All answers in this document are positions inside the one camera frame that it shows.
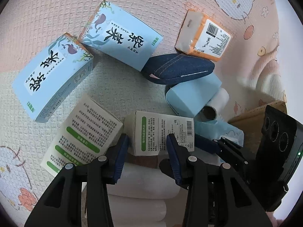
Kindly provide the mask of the blue wet wipes pack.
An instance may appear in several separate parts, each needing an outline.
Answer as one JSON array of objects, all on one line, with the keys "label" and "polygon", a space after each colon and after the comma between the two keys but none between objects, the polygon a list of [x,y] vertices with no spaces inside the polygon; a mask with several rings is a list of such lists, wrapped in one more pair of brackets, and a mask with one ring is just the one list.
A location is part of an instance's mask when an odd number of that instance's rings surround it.
[{"label": "blue wet wipes pack", "polygon": [[209,140],[224,137],[232,142],[243,147],[244,144],[244,133],[241,129],[238,129],[231,124],[221,120],[211,120],[211,121],[194,121],[195,133]]}]

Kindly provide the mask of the brown cardboard box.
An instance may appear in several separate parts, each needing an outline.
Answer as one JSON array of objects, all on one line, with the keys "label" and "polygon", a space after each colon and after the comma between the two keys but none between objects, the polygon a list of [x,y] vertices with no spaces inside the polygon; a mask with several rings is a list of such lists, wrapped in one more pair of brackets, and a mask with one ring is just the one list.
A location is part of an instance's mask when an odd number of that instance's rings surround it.
[{"label": "brown cardboard box", "polygon": [[228,121],[229,124],[243,131],[243,146],[254,154],[257,153],[261,142],[261,128],[263,126],[266,106],[274,107],[287,114],[286,103],[279,100],[244,112]]}]

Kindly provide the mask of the white green box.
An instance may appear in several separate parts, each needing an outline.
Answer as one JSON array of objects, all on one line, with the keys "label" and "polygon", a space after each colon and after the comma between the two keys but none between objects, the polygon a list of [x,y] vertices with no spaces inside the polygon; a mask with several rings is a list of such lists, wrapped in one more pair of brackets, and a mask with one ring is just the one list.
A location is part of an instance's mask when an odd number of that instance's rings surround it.
[{"label": "white green box", "polygon": [[135,111],[124,119],[123,132],[129,136],[128,152],[133,156],[166,155],[166,137],[174,134],[178,144],[194,151],[194,119]]},{"label": "white green box", "polygon": [[83,95],[50,143],[41,167],[55,177],[67,163],[92,162],[105,154],[122,126],[108,110]]}]

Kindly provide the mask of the light blue tea box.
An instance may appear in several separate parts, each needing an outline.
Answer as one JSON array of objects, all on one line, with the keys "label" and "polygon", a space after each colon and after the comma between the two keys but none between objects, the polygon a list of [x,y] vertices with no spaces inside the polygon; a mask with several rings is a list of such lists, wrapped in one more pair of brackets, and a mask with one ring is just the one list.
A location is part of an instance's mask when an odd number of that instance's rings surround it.
[{"label": "light blue tea box", "polygon": [[58,37],[31,59],[12,83],[29,117],[46,123],[62,101],[90,74],[93,59],[69,33]]},{"label": "light blue tea box", "polygon": [[141,71],[163,36],[137,17],[103,0],[78,40]]}]

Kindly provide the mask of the dark blue denim pouch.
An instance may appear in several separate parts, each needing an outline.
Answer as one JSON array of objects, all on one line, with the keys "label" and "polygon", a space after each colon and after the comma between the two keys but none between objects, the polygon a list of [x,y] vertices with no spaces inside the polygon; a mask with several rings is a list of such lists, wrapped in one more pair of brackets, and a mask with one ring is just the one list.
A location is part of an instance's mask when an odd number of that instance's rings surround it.
[{"label": "dark blue denim pouch", "polygon": [[207,76],[214,68],[214,63],[209,59],[173,53],[151,57],[141,73],[155,84],[176,85]]}]

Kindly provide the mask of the white paper roll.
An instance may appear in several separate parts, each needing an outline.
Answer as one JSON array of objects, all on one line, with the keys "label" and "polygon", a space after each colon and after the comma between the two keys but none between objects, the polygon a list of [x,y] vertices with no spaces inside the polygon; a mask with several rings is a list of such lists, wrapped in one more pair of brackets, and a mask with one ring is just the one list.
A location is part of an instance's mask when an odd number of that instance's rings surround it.
[{"label": "white paper roll", "polygon": [[139,199],[170,199],[178,195],[180,187],[174,179],[159,169],[125,163],[121,178],[107,185],[108,194]]},{"label": "white paper roll", "polygon": [[148,223],[162,221],[166,204],[162,199],[136,199],[109,195],[109,205],[114,223]]},{"label": "white paper roll", "polygon": [[215,120],[227,105],[229,98],[230,96],[226,89],[220,88],[202,108],[202,117],[206,120]]}]

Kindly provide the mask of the orange tissue pack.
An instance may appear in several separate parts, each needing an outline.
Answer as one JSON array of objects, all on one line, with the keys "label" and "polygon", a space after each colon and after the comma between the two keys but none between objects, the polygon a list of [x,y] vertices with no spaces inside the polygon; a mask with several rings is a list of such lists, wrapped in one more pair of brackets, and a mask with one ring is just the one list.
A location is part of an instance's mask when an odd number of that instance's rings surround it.
[{"label": "orange tissue pack", "polygon": [[189,9],[181,26],[175,49],[187,55],[218,62],[232,35],[208,15]]}]

